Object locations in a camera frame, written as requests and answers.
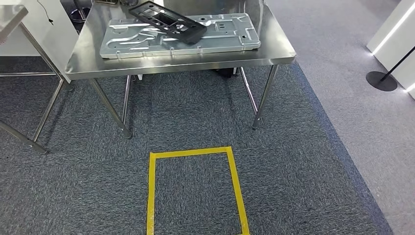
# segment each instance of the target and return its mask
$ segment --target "stainless steel table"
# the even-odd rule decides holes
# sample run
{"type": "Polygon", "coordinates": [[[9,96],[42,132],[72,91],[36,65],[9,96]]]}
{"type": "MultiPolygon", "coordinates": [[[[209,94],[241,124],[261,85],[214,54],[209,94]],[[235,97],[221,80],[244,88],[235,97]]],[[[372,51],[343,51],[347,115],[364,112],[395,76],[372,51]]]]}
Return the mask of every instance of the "stainless steel table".
{"type": "MultiPolygon", "coordinates": [[[[217,15],[227,13],[248,13],[261,41],[261,47],[252,51],[224,52],[197,55],[173,55],[159,57],[141,57],[128,59],[102,59],[99,55],[105,30],[111,19],[133,18],[123,6],[111,6],[94,3],[81,31],[78,42],[70,58],[66,74],[70,79],[89,79],[98,92],[100,99],[108,108],[113,118],[124,131],[125,137],[131,136],[110,101],[102,91],[96,78],[127,75],[126,94],[132,74],[148,74],[191,70],[209,70],[240,67],[244,83],[255,113],[253,128],[258,126],[267,94],[279,64],[293,62],[296,53],[278,24],[274,15],[263,0],[158,0],[182,15],[217,15]],[[259,107],[249,89],[243,66],[272,65],[271,72],[262,95],[259,107]]],[[[124,102],[123,118],[125,119],[126,102],[124,102]]]]}
{"type": "Polygon", "coordinates": [[[4,42],[9,34],[16,28],[20,27],[23,31],[26,38],[32,43],[35,49],[38,51],[40,56],[44,59],[44,61],[49,65],[49,67],[54,71],[54,73],[49,72],[15,72],[15,73],[0,73],[0,77],[17,77],[17,76],[39,76],[39,75],[56,75],[59,78],[59,85],[56,88],[55,92],[52,95],[52,98],[47,105],[45,112],[43,113],[42,119],[36,129],[35,135],[31,140],[27,136],[23,135],[16,129],[12,128],[11,126],[7,125],[3,121],[0,121],[0,128],[4,129],[5,131],[9,132],[13,136],[17,137],[23,143],[30,145],[36,151],[45,154],[46,150],[41,147],[39,144],[36,143],[43,126],[45,125],[46,119],[49,116],[50,111],[52,110],[53,104],[55,103],[56,97],[58,96],[62,86],[69,84],[65,81],[65,78],[59,72],[55,64],[49,58],[49,56],[45,53],[42,47],[37,43],[37,41],[33,38],[30,32],[22,23],[23,18],[28,14],[27,9],[23,5],[0,5],[0,43],[4,42]]]}

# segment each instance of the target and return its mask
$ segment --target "yellow tape rectangle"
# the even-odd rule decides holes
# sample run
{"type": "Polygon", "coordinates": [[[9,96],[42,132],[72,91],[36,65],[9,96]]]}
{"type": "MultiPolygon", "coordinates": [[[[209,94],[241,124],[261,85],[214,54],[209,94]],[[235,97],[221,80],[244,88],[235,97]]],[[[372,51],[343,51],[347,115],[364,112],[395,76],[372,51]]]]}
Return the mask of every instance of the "yellow tape rectangle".
{"type": "Polygon", "coordinates": [[[233,157],[232,148],[218,147],[218,148],[205,148],[194,149],[175,152],[164,153],[150,153],[150,166],[148,170],[148,203],[147,203],[147,235],[154,234],[154,195],[155,195],[155,183],[156,183],[156,159],[161,158],[175,158],[185,157],[193,155],[214,154],[214,153],[226,153],[228,157],[229,168],[231,170],[231,178],[233,184],[233,190],[235,191],[236,205],[238,207],[239,220],[241,222],[242,235],[249,235],[248,219],[245,212],[244,201],[242,199],[241,186],[239,185],[238,173],[236,171],[235,159],[233,157]]]}

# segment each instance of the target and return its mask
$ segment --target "stamped metal plate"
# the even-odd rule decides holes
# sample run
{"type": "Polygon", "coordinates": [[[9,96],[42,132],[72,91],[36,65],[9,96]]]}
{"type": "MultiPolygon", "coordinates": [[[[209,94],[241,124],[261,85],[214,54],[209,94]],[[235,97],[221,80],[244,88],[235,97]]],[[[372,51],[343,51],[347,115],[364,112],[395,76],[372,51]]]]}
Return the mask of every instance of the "stamped metal plate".
{"type": "Polygon", "coordinates": [[[138,19],[111,20],[100,54],[117,59],[252,50],[261,46],[246,13],[188,16],[207,27],[201,40],[189,45],[138,19]]]}

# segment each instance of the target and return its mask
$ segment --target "black stanchion base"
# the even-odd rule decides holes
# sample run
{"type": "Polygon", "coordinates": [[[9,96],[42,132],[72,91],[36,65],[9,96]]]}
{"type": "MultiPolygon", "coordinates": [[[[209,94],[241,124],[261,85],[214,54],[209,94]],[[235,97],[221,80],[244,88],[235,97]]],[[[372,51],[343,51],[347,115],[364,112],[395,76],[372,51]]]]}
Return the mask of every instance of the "black stanchion base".
{"type": "Polygon", "coordinates": [[[398,83],[392,76],[388,76],[385,80],[380,81],[386,74],[383,72],[372,71],[366,74],[366,80],[376,89],[384,92],[394,91],[398,87],[398,83]]]}
{"type": "MultiPolygon", "coordinates": [[[[85,17],[87,17],[91,9],[88,7],[84,7],[82,8],[82,10],[84,11],[85,17]]],[[[70,13],[69,18],[74,23],[85,23],[85,20],[82,19],[81,14],[79,14],[79,11],[77,9],[73,10],[70,13]]]]}

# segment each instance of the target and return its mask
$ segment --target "gray carpet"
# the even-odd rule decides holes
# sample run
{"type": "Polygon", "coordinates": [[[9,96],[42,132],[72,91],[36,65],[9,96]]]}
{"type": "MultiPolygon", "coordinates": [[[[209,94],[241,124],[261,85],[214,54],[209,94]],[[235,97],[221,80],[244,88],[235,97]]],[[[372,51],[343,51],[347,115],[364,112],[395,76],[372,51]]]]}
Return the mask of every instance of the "gray carpet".
{"type": "MultiPolygon", "coordinates": [[[[0,65],[1,72],[45,69],[38,58],[0,65]]],[[[256,98],[268,71],[246,69],[256,98]]],[[[0,234],[145,234],[149,152],[227,145],[252,234],[391,233],[298,64],[277,76],[254,131],[241,77],[145,75],[131,87],[131,140],[87,81],[74,82],[40,136],[48,155],[0,131],[0,234]]],[[[125,78],[99,82],[120,111],[125,78]]],[[[56,84],[54,77],[1,79],[0,119],[32,136],[56,84]]],[[[157,160],[155,210],[155,234],[239,234],[225,155],[157,160]]]]}

